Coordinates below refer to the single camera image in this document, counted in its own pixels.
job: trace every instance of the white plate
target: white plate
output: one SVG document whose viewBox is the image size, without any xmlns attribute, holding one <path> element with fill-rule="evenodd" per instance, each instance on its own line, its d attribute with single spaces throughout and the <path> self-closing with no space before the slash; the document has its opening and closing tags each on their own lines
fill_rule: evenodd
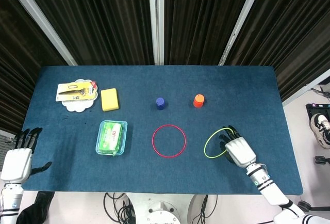
<svg viewBox="0 0 330 224">
<path fill-rule="evenodd" d="M 77 79 L 75 82 L 92 82 L 90 79 Z M 92 107 L 94 100 L 97 99 L 98 93 L 97 93 L 97 86 L 96 86 L 96 95 L 94 99 L 90 100 L 75 100 L 75 101 L 62 101 L 62 105 L 64 105 L 68 111 L 73 112 L 83 112 L 85 109 Z"/>
</svg>

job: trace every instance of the black curtain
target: black curtain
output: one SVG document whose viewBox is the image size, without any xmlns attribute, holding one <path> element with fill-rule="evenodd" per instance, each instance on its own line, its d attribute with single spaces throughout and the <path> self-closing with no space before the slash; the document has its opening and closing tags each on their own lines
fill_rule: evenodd
<svg viewBox="0 0 330 224">
<path fill-rule="evenodd" d="M 66 65 L 18 0 L 0 1 L 0 130 L 23 124 L 40 68 Z"/>
<path fill-rule="evenodd" d="M 273 66 L 287 99 L 330 68 L 330 0 L 256 0 L 225 64 Z"/>
<path fill-rule="evenodd" d="M 217 65 L 245 0 L 165 0 L 166 65 Z"/>
<path fill-rule="evenodd" d="M 79 65 L 154 64 L 149 0 L 36 0 Z"/>
</svg>

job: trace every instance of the clear plastic box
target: clear plastic box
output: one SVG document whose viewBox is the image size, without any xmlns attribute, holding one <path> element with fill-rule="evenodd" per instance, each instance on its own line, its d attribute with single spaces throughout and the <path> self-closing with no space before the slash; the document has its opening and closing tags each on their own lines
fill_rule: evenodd
<svg viewBox="0 0 330 224">
<path fill-rule="evenodd" d="M 122 155 L 125 150 L 126 133 L 126 121 L 102 121 L 98 130 L 96 152 L 101 155 Z"/>
</svg>

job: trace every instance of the red ring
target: red ring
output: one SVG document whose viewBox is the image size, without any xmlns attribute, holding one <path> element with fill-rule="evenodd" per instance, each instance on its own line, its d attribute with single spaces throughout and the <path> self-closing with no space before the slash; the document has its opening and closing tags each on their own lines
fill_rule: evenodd
<svg viewBox="0 0 330 224">
<path fill-rule="evenodd" d="M 185 144 L 184 144 L 184 147 L 181 149 L 181 151 L 178 152 L 177 154 L 174 154 L 174 155 L 164 155 L 164 154 L 161 154 L 160 152 L 158 152 L 158 150 L 155 148 L 155 144 L 154 144 L 154 138 L 155 138 L 155 135 L 156 135 L 156 133 L 157 133 L 160 129 L 162 129 L 163 127 L 174 127 L 174 128 L 176 128 L 176 129 L 180 130 L 180 132 L 183 134 L 184 139 L 185 139 Z M 175 157 L 178 157 L 180 154 L 182 154 L 182 152 L 183 152 L 184 149 L 186 148 L 187 140 L 186 140 L 186 135 L 185 135 L 185 133 L 184 133 L 183 130 L 180 129 L 178 126 L 175 126 L 175 125 L 173 125 L 173 124 L 164 124 L 164 125 L 160 126 L 158 129 L 156 129 L 156 130 L 154 131 L 154 133 L 153 133 L 153 138 L 152 138 L 152 140 L 151 140 L 151 144 L 153 145 L 153 148 L 154 148 L 155 152 L 156 152 L 159 156 L 161 156 L 161 157 L 163 157 L 163 158 L 175 158 Z"/>
</svg>

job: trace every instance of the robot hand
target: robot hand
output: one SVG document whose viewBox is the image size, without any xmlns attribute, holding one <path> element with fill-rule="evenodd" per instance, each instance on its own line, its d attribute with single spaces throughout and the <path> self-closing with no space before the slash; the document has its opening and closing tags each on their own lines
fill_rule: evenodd
<svg viewBox="0 0 330 224">
<path fill-rule="evenodd" d="M 15 147 L 6 154 L 1 179 L 5 187 L 0 198 L 0 223 L 16 223 L 24 190 L 21 185 L 30 175 L 47 170 L 52 162 L 43 167 L 31 169 L 32 155 L 37 145 L 42 128 L 27 129 L 18 133 L 14 138 Z"/>
<path fill-rule="evenodd" d="M 283 211 L 274 217 L 275 224 L 330 224 L 329 220 L 321 217 L 305 215 L 297 205 L 293 204 L 270 178 L 266 166 L 256 163 L 256 154 L 247 141 L 240 136 L 233 126 L 228 126 L 228 128 L 232 132 L 226 130 L 228 137 L 220 135 L 220 139 L 223 140 L 220 147 L 222 150 L 228 151 L 226 157 L 230 162 L 247 170 L 247 176 L 250 177 L 270 205 L 278 205 L 282 208 Z"/>
</svg>

